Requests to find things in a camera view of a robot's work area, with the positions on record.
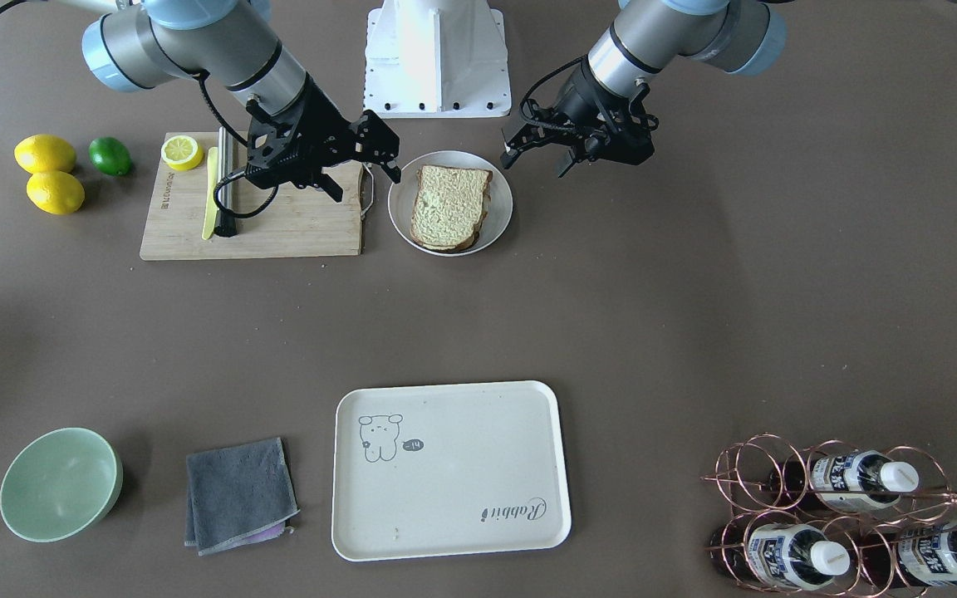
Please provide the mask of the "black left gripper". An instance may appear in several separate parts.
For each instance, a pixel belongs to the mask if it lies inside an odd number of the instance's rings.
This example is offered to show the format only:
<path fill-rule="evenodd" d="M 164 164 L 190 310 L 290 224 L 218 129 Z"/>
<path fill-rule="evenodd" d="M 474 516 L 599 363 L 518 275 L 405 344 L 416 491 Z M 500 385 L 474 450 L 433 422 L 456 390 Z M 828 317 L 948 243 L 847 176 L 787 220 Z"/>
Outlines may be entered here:
<path fill-rule="evenodd" d="M 539 105 L 532 93 L 570 66 L 570 78 L 553 105 Z M 601 159 L 626 165 L 645 163 L 655 151 L 652 132 L 660 125 L 643 106 L 649 92 L 645 79 L 634 78 L 628 83 L 626 97 L 612 94 L 597 82 L 587 58 L 574 58 L 525 92 L 516 113 L 502 128 L 505 150 L 500 165 L 510 168 L 523 152 L 549 144 L 568 148 L 556 164 L 558 177 L 574 165 Z"/>

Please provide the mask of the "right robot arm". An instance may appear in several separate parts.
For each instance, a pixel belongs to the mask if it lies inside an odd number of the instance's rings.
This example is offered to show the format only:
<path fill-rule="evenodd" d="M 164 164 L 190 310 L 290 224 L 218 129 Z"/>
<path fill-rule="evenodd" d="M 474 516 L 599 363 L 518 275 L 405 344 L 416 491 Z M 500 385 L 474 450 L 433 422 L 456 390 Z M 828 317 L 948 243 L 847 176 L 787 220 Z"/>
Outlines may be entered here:
<path fill-rule="evenodd" d="M 346 120 L 282 45 L 266 1 L 83 1 L 96 12 L 82 38 L 85 61 L 112 90 L 152 90 L 174 78 L 220 80 L 251 115 L 248 162 L 231 179 L 260 189 L 317 187 L 341 201 L 326 168 L 380 166 L 401 180 L 398 135 L 365 110 Z"/>

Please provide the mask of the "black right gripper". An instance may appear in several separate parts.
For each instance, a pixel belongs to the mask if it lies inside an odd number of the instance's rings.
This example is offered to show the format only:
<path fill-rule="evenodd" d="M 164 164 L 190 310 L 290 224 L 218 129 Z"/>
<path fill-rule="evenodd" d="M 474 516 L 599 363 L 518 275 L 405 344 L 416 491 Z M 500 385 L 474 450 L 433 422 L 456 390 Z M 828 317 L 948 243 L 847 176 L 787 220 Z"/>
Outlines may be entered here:
<path fill-rule="evenodd" d="M 342 187 L 323 170 L 346 160 L 377 165 L 392 182 L 401 182 L 399 136 L 373 110 L 346 121 L 312 76 L 305 76 L 300 95 L 280 114 L 267 113 L 256 95 L 246 110 L 252 119 L 244 178 L 260 189 L 312 186 L 341 202 Z"/>

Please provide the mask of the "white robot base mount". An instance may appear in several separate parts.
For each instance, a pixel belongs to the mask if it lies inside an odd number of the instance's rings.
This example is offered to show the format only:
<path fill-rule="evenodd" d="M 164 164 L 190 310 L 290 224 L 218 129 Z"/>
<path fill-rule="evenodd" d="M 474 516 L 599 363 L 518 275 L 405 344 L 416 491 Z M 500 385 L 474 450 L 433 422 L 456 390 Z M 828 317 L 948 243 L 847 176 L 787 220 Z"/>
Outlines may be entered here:
<path fill-rule="evenodd" d="M 513 107 L 503 13 L 486 1 L 385 1 L 368 12 L 365 56 L 362 106 L 384 119 Z"/>

